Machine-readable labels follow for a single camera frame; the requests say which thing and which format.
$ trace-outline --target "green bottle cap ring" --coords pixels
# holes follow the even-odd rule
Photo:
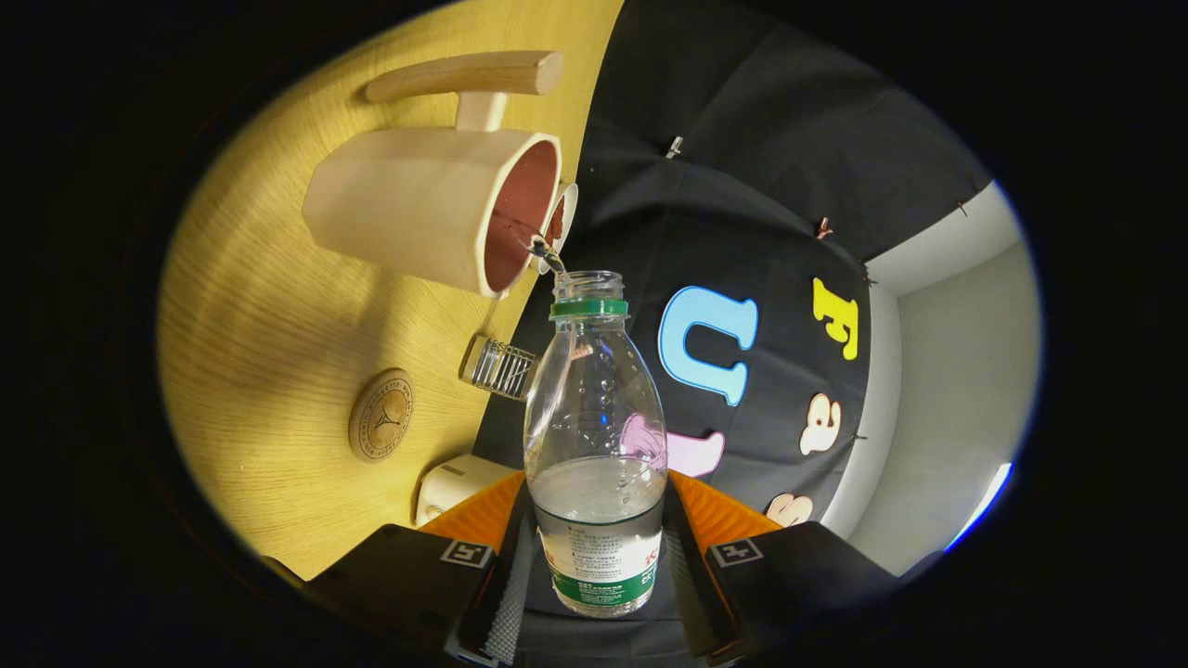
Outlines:
[[[623,300],[582,300],[558,302],[549,307],[549,320],[575,315],[627,315],[627,302]]]

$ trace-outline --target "wooden table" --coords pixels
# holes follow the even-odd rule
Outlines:
[[[495,302],[314,245],[301,206],[315,165],[348,138],[448,126],[456,96],[373,105],[387,70],[459,53],[564,53],[561,84],[514,95],[504,126],[561,138],[576,179],[594,83],[621,0],[468,0],[397,26],[316,71],[213,164],[162,279],[162,384],[182,456],[258,553],[310,579],[385,523],[409,527],[417,480],[469,452],[489,395],[459,380],[470,336],[510,340],[536,281]],[[537,323],[541,327],[548,323]],[[380,464],[347,441],[355,396],[406,370],[416,410]]]

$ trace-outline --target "bottle neck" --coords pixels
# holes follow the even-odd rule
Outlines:
[[[549,320],[571,322],[575,327],[623,329],[627,317],[627,302],[623,300],[623,277],[613,271],[573,271],[557,276],[552,294],[557,300],[549,308]]]
[[[627,319],[621,315],[601,315],[587,317],[563,317],[556,322],[557,332],[567,332],[576,335],[608,334],[615,332],[626,333]]]

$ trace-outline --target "water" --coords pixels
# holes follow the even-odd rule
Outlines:
[[[533,234],[532,246],[529,248],[529,252],[544,260],[544,264],[549,265],[549,269],[552,270],[556,278],[561,278],[565,275],[565,264],[561,261],[561,257],[557,256],[557,251],[552,250],[552,246],[544,240],[544,237]]]
[[[664,485],[664,475],[626,458],[567,461],[532,480],[552,587],[565,607],[608,618],[647,603],[659,557]]]
[[[638,459],[583,458],[542,471],[532,481],[532,500],[557,517],[609,524],[656,505],[664,480]]]
[[[565,265],[561,261],[561,257],[557,256],[557,251],[554,251],[552,246],[531,225],[516,216],[507,215],[507,213],[498,208],[492,212],[491,220],[492,222],[498,221],[506,226],[516,235],[520,246],[524,246],[529,253],[544,260],[544,264],[549,265],[549,269],[552,270],[557,278],[565,275]]]

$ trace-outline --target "blue letter u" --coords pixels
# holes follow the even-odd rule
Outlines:
[[[684,338],[694,324],[729,334],[746,351],[754,345],[759,330],[759,307],[754,300],[735,302],[704,288],[684,288],[672,295],[661,316],[661,364],[669,376],[694,387],[718,392],[729,405],[739,405],[746,390],[746,365],[731,368],[693,359],[684,348]]]

